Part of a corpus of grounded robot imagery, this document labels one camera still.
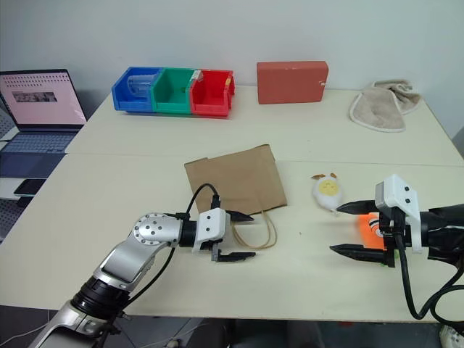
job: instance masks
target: white wall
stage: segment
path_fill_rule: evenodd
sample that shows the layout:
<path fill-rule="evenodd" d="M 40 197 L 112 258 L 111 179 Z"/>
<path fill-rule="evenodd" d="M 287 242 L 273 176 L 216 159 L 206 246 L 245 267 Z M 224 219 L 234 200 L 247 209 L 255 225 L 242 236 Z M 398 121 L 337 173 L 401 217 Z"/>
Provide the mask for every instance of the white wall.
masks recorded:
<path fill-rule="evenodd" d="M 464 126 L 462 0 L 0 0 L 0 69 L 66 67 L 89 109 L 130 65 L 323 59 L 329 88 L 409 78 L 448 134 Z"/>

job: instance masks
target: green plastic bin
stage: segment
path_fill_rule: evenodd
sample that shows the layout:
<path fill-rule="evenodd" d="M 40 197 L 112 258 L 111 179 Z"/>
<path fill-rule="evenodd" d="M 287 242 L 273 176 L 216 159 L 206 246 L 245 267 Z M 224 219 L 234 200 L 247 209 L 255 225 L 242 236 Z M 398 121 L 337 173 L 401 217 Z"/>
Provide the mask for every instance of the green plastic bin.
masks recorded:
<path fill-rule="evenodd" d="M 165 68 L 151 89 L 153 111 L 191 114 L 189 90 L 194 73 L 195 69 Z"/>

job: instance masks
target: laptop keyboard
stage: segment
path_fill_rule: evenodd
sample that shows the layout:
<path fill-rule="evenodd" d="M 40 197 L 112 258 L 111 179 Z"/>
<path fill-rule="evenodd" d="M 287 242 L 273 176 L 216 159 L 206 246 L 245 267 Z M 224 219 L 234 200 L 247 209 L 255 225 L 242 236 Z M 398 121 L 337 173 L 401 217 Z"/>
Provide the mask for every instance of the laptop keyboard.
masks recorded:
<path fill-rule="evenodd" d="M 62 154 L 74 135 L 18 134 L 1 151 Z"/>

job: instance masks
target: red box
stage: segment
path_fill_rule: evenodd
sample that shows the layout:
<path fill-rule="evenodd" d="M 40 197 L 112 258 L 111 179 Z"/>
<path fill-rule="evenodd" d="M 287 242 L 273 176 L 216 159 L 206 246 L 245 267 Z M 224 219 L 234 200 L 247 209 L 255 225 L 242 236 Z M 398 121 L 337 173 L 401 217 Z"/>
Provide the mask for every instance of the red box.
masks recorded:
<path fill-rule="evenodd" d="M 320 102 L 328 65 L 322 61 L 257 63 L 260 104 Z"/>
<path fill-rule="evenodd" d="M 227 116 L 235 93 L 233 72 L 202 69 L 190 87 L 190 108 L 195 115 Z"/>

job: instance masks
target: beige towel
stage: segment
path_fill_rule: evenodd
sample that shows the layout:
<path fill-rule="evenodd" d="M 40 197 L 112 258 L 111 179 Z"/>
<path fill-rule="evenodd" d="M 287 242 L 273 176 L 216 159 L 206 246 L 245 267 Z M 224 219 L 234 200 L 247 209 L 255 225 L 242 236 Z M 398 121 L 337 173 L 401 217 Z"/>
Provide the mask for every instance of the beige towel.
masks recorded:
<path fill-rule="evenodd" d="M 421 100 L 407 80 L 377 81 L 362 91 L 349 109 L 349 117 L 364 127 L 381 132 L 405 130 L 403 115 Z"/>

